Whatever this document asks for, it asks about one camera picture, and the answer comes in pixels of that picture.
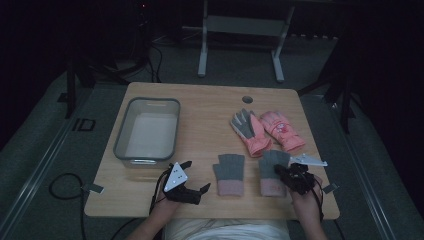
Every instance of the table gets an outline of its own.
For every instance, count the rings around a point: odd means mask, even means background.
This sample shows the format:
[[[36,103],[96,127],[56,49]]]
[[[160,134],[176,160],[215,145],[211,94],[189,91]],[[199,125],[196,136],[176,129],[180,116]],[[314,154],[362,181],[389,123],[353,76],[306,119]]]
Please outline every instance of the table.
[[[253,102],[244,103],[244,96],[250,96]],[[258,158],[249,157],[246,147],[230,125],[234,113],[242,108],[253,110],[257,115],[268,110],[280,110],[306,141],[306,145],[293,155],[306,153],[319,158],[296,91],[160,83],[131,83],[128,86],[94,181],[105,190],[103,194],[90,193],[85,206],[88,216],[148,216],[156,181],[164,169],[126,168],[113,154],[125,109],[129,100],[135,97],[175,98],[180,101],[176,150],[170,161],[193,161],[192,166],[185,170],[189,176],[186,187],[198,190],[206,183],[211,183],[199,205],[183,204],[177,210],[175,218],[296,218],[290,197],[260,195]],[[281,150],[275,141],[273,149]],[[212,164],[218,163],[218,155],[225,153],[242,154],[246,157],[243,197],[221,197],[217,194]],[[311,166],[310,172],[323,179],[323,186],[329,184],[323,167]],[[323,212],[325,219],[339,216],[333,193],[324,196]]]

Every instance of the gray and pink glove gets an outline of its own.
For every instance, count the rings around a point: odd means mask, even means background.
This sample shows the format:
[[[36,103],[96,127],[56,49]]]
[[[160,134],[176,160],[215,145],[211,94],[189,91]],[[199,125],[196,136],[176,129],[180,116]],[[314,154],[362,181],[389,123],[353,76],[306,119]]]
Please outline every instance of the gray and pink glove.
[[[243,108],[235,114],[231,126],[245,143],[251,157],[260,157],[263,150],[271,149],[272,140],[265,137],[264,127],[252,111]]]
[[[264,151],[263,158],[258,161],[262,196],[286,197],[286,187],[280,180],[280,175],[275,173],[274,166],[277,164],[287,166],[289,161],[290,154],[286,152],[277,150]]]
[[[222,154],[218,158],[219,164],[213,165],[218,182],[218,195],[243,196],[244,156]]]

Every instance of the person's arm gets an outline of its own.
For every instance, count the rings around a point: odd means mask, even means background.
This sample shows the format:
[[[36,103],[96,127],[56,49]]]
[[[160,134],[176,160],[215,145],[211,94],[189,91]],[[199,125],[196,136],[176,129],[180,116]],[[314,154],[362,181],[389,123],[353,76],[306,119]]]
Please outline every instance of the person's arm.
[[[160,191],[150,216],[146,218],[127,238],[127,240],[151,240],[172,219],[179,202],[170,201]]]
[[[321,184],[322,180],[315,176],[317,181]],[[318,184],[315,184],[313,189],[317,194],[318,198],[321,199],[322,193]],[[297,192],[291,191],[289,193],[293,200],[293,208],[296,216],[299,219],[300,225],[302,225],[308,240],[326,240],[327,236],[322,229],[320,222],[320,211],[314,194],[309,191],[304,195],[300,195]]]

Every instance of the glove cuff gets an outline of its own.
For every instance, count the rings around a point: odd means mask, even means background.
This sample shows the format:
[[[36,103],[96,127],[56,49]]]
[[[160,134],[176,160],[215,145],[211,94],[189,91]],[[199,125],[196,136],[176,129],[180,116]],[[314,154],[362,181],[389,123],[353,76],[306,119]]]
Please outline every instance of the glove cuff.
[[[219,196],[243,196],[244,185],[240,180],[218,180]]]
[[[272,140],[270,138],[255,137],[251,139],[243,139],[246,143],[247,149],[251,157],[260,157],[262,156],[262,151],[270,150],[272,148]]]
[[[261,195],[264,197],[286,197],[287,190],[280,179],[261,179]]]
[[[297,135],[292,135],[288,138],[278,139],[284,151],[288,152],[305,145],[305,141]]]

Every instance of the person's lap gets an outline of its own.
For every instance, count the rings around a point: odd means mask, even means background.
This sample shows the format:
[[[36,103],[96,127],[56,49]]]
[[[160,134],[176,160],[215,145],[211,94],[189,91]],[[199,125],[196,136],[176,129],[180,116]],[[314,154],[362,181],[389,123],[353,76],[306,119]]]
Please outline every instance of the person's lap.
[[[165,240],[223,239],[224,236],[231,239],[290,239],[285,220],[173,219],[163,234]]]

